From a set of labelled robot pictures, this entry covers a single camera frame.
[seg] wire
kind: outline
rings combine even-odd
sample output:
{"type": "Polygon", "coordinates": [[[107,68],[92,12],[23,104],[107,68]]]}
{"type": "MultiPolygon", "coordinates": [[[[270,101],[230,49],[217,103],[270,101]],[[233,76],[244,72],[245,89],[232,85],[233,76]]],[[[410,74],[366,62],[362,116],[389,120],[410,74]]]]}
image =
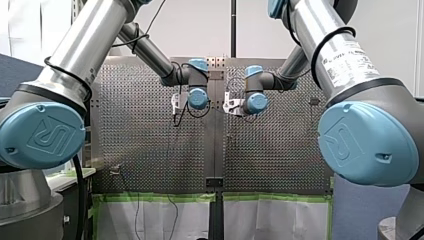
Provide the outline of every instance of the wire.
{"type": "Polygon", "coordinates": [[[112,47],[121,47],[121,46],[126,46],[126,45],[129,45],[131,43],[134,43],[133,48],[132,48],[132,53],[134,54],[134,50],[135,50],[135,47],[137,46],[138,40],[140,40],[142,38],[149,38],[149,37],[150,36],[147,33],[140,36],[140,26],[138,25],[138,23],[135,23],[134,39],[129,40],[128,42],[113,44],[112,47]]]}
{"type": "Polygon", "coordinates": [[[178,115],[178,114],[175,114],[175,115],[174,115],[174,127],[179,127],[179,126],[181,125],[181,121],[182,121],[182,119],[183,119],[183,117],[184,117],[184,113],[185,113],[186,109],[187,109],[187,104],[186,104],[186,105],[184,106],[184,108],[183,108],[183,112],[181,113],[181,117],[180,117],[180,119],[178,120],[178,123],[176,123],[176,121],[177,121],[177,115],[178,115]]]}
{"type": "MultiPolygon", "coordinates": [[[[176,136],[175,136],[175,141],[174,141],[174,143],[175,143],[175,145],[177,144],[177,142],[178,142],[178,136],[179,136],[179,130],[180,130],[181,128],[179,128],[179,125],[178,125],[178,131],[177,131],[177,134],[176,134],[176,136]]],[[[167,147],[166,147],[166,162],[168,162],[169,163],[169,150],[170,150],[170,145],[171,145],[171,137],[170,137],[170,135],[171,135],[171,122],[169,122],[169,125],[168,125],[168,134],[167,134],[168,136],[167,136],[167,139],[168,139],[168,143],[167,143],[167,147]]],[[[165,171],[165,177],[164,177],[164,179],[166,179],[167,178],[167,175],[168,175],[168,171],[165,171]]],[[[177,206],[177,204],[171,199],[171,197],[170,197],[170,195],[169,194],[166,194],[166,196],[167,196],[167,198],[168,198],[168,200],[169,200],[169,202],[170,203],[172,203],[172,205],[174,205],[174,207],[175,207],[175,218],[174,218],[174,224],[172,225],[172,231],[171,231],[171,235],[169,236],[169,240],[172,240],[172,237],[174,236],[174,232],[175,232],[175,227],[176,227],[176,225],[177,225],[177,220],[178,220],[178,215],[179,215],[179,210],[178,210],[178,206],[177,206]]]]}
{"type": "Polygon", "coordinates": [[[138,40],[140,40],[142,38],[149,38],[150,37],[150,35],[149,35],[150,28],[152,27],[153,22],[156,20],[156,17],[159,15],[160,10],[162,10],[162,7],[165,4],[165,2],[166,2],[166,0],[162,1],[158,10],[156,11],[155,16],[150,21],[149,27],[147,28],[146,32],[143,35],[140,36],[140,26],[138,25],[138,23],[135,23],[136,27],[135,27],[135,32],[134,32],[134,39],[132,39],[128,42],[124,42],[124,43],[113,44],[112,47],[121,47],[121,46],[125,46],[125,45],[129,45],[131,43],[134,43],[134,45],[132,47],[132,53],[134,54],[134,50],[135,50],[135,47],[136,47],[138,40]]]}
{"type": "Polygon", "coordinates": [[[93,92],[91,91],[90,85],[88,85],[88,83],[86,81],[82,80],[77,75],[75,75],[75,74],[73,74],[73,73],[71,73],[71,72],[69,72],[69,71],[67,71],[67,70],[65,70],[65,69],[63,69],[61,67],[52,64],[50,62],[50,57],[45,58],[44,59],[44,63],[47,66],[49,66],[50,68],[52,68],[53,70],[56,70],[56,71],[61,72],[61,73],[64,73],[64,74],[66,74],[66,75],[74,78],[75,80],[77,80],[85,88],[85,90],[87,91],[87,95],[85,96],[84,103],[90,101],[91,96],[93,96],[93,92]]]}
{"type": "Polygon", "coordinates": [[[182,70],[181,65],[179,63],[177,63],[177,62],[171,62],[171,63],[174,64],[174,65],[177,65],[177,74],[175,76],[177,78],[178,85],[180,85],[179,93],[181,94],[182,88],[183,88],[183,77],[184,77],[183,76],[183,70],[182,70]]]}
{"type": "Polygon", "coordinates": [[[163,0],[162,3],[160,4],[158,10],[156,11],[155,16],[152,18],[152,21],[150,21],[149,27],[147,28],[146,34],[149,33],[150,28],[153,25],[153,22],[156,20],[156,17],[159,15],[160,10],[162,10],[163,5],[165,4],[166,0],[163,0]]]}
{"type": "Polygon", "coordinates": [[[316,65],[317,65],[317,61],[318,61],[318,57],[321,52],[321,49],[325,46],[325,44],[331,41],[331,39],[333,39],[334,36],[337,36],[338,34],[342,34],[342,33],[352,34],[352,36],[356,37],[356,31],[354,28],[349,26],[340,27],[334,30],[333,32],[327,34],[327,36],[324,37],[324,39],[318,44],[318,46],[314,50],[314,53],[312,55],[312,60],[311,60],[311,74],[312,74],[312,79],[314,80],[315,84],[319,88],[321,88],[321,85],[318,81],[318,76],[316,73],[316,65]]]}
{"type": "Polygon", "coordinates": [[[417,233],[414,234],[409,240],[419,240],[422,236],[424,236],[424,228],[421,228],[417,233]]]}
{"type": "Polygon", "coordinates": [[[87,216],[87,208],[85,204],[85,187],[84,187],[84,177],[82,175],[82,168],[79,161],[78,155],[75,155],[72,158],[74,162],[75,172],[77,174],[77,184],[78,184],[78,222],[77,222],[77,233],[76,240],[81,240],[82,234],[84,232],[85,217],[87,216]]]}
{"type": "Polygon", "coordinates": [[[205,112],[204,114],[200,115],[200,116],[196,116],[196,115],[194,115],[194,114],[191,112],[190,107],[188,106],[188,102],[186,103],[185,108],[187,108],[187,112],[190,114],[190,116],[192,116],[192,117],[194,117],[194,118],[204,118],[206,115],[208,115],[209,111],[211,110],[211,106],[210,106],[210,105],[211,105],[211,101],[209,100],[209,101],[208,101],[208,105],[206,106],[206,108],[207,108],[208,110],[206,110],[206,112],[205,112]]]}
{"type": "Polygon", "coordinates": [[[137,193],[137,210],[135,212],[135,219],[134,219],[134,230],[135,230],[135,235],[137,236],[138,240],[141,240],[140,236],[138,235],[138,231],[137,231],[137,220],[138,220],[138,213],[140,212],[140,193],[137,193]]]}
{"type": "MultiPolygon", "coordinates": [[[[127,181],[125,180],[124,174],[122,174],[122,169],[119,171],[119,176],[121,176],[122,183],[124,184],[124,190],[128,194],[131,194],[130,189],[128,188],[127,181]]],[[[137,210],[135,212],[135,218],[134,218],[134,231],[135,235],[137,236],[138,240],[141,240],[140,236],[138,235],[137,231],[137,222],[138,222],[138,213],[140,212],[140,193],[137,193],[137,210]]]]}
{"type": "Polygon", "coordinates": [[[172,203],[172,205],[174,205],[174,207],[175,207],[174,224],[172,225],[171,235],[169,236],[169,240],[172,240],[172,237],[174,236],[174,232],[175,232],[175,227],[177,226],[177,220],[178,220],[179,211],[178,211],[177,204],[171,199],[171,197],[169,196],[169,194],[166,194],[166,196],[168,197],[169,202],[172,203]]]}
{"type": "Polygon", "coordinates": [[[292,27],[292,25],[291,25],[290,7],[291,7],[291,1],[290,1],[290,0],[288,0],[288,1],[287,1],[287,4],[286,4],[287,25],[288,25],[288,28],[289,28],[288,30],[289,30],[289,32],[290,32],[290,36],[291,36],[291,38],[293,39],[293,41],[294,41],[297,45],[301,46],[301,44],[300,44],[299,40],[298,40],[298,39],[297,39],[297,37],[294,35],[294,30],[293,30],[293,27],[292,27]]]}

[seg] perforated metal panel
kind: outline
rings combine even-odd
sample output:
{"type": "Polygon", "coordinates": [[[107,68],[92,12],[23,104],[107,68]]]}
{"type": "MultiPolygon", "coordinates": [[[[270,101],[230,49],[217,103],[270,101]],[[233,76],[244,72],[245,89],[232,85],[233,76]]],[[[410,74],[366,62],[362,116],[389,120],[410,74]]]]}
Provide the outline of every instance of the perforated metal panel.
{"type": "MultiPolygon", "coordinates": [[[[275,71],[282,61],[227,60],[226,86],[235,93],[231,98],[242,97],[244,69],[250,64],[275,71]]],[[[266,95],[269,107],[256,120],[225,116],[225,191],[329,194],[332,173],[317,142],[326,102],[321,90],[306,75],[295,91],[266,91],[266,95]],[[311,99],[320,102],[311,105],[311,99]]]]}
{"type": "Polygon", "coordinates": [[[204,123],[171,126],[175,89],[132,57],[107,59],[93,88],[92,155],[104,163],[95,192],[204,191],[204,123]]]}

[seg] blue joint cap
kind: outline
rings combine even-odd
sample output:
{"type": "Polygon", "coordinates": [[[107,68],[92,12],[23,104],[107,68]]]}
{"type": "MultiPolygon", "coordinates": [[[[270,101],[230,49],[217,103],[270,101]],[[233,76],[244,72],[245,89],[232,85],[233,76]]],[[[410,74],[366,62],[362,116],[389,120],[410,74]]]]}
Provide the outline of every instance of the blue joint cap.
{"type": "Polygon", "coordinates": [[[263,93],[254,93],[247,99],[247,109],[251,114],[263,112],[268,107],[268,98],[263,93]]]}
{"type": "Polygon", "coordinates": [[[190,59],[188,63],[203,72],[208,71],[208,62],[203,58],[193,58],[193,59],[190,59]]]}
{"type": "Polygon", "coordinates": [[[84,121],[53,102],[26,105],[0,125],[0,158],[21,169],[48,169],[69,161],[85,140],[84,121]]]}
{"type": "Polygon", "coordinates": [[[268,0],[268,15],[270,18],[280,19],[286,0],[268,0]]]}
{"type": "Polygon", "coordinates": [[[201,88],[194,88],[188,94],[188,104],[190,107],[202,110],[205,109],[208,104],[209,98],[208,94],[201,88]]]}
{"type": "Polygon", "coordinates": [[[245,74],[245,77],[248,78],[248,77],[251,77],[255,74],[262,73],[263,71],[264,71],[264,69],[262,68],[262,66],[252,65],[252,66],[247,67],[244,70],[244,74],[245,74]]]}
{"type": "Polygon", "coordinates": [[[338,103],[323,114],[318,130],[325,161],[350,182],[399,186],[418,170],[418,150],[409,132],[374,105],[338,103]]]}

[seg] small metal part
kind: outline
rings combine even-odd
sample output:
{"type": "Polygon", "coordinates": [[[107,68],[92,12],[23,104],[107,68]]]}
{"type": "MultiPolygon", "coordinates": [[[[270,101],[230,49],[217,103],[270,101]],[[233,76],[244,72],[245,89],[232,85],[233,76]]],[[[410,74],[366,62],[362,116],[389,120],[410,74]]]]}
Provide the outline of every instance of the small metal part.
{"type": "Polygon", "coordinates": [[[206,178],[206,187],[223,187],[224,179],[222,177],[206,178]]]}
{"type": "Polygon", "coordinates": [[[318,106],[320,102],[321,100],[319,100],[319,98],[317,97],[311,97],[311,99],[309,100],[309,104],[311,106],[318,106]]]}
{"type": "Polygon", "coordinates": [[[188,98],[188,92],[182,92],[181,94],[175,93],[172,95],[171,104],[172,104],[172,115],[177,114],[177,110],[183,110],[188,98]]]}
{"type": "Polygon", "coordinates": [[[228,114],[244,116],[246,114],[243,111],[243,103],[244,99],[230,99],[230,92],[225,92],[225,100],[222,108],[228,114]]]}
{"type": "Polygon", "coordinates": [[[110,175],[120,175],[121,174],[121,166],[122,164],[117,164],[115,166],[110,167],[109,174],[110,175]]]}
{"type": "Polygon", "coordinates": [[[224,80],[223,71],[209,71],[209,80],[224,80]]]}
{"type": "Polygon", "coordinates": [[[63,216],[63,225],[69,225],[69,224],[71,224],[71,217],[63,216]]]}

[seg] metal bracket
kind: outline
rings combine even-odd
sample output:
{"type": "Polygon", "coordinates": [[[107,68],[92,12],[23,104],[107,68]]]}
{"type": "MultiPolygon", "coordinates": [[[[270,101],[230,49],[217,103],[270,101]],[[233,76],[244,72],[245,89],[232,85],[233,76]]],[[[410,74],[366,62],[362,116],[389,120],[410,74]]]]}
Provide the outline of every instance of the metal bracket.
{"type": "Polygon", "coordinates": [[[188,92],[174,93],[171,98],[172,115],[177,114],[177,110],[183,110],[188,98],[188,92]]]}
{"type": "Polygon", "coordinates": [[[225,113],[236,115],[236,116],[245,116],[246,114],[243,111],[244,99],[230,99],[230,92],[225,92],[225,99],[223,109],[225,113]]]}
{"type": "Polygon", "coordinates": [[[224,187],[224,179],[222,177],[206,178],[206,187],[222,188],[224,187]]]}
{"type": "Polygon", "coordinates": [[[224,71],[209,71],[208,73],[209,80],[224,80],[224,71]]]}

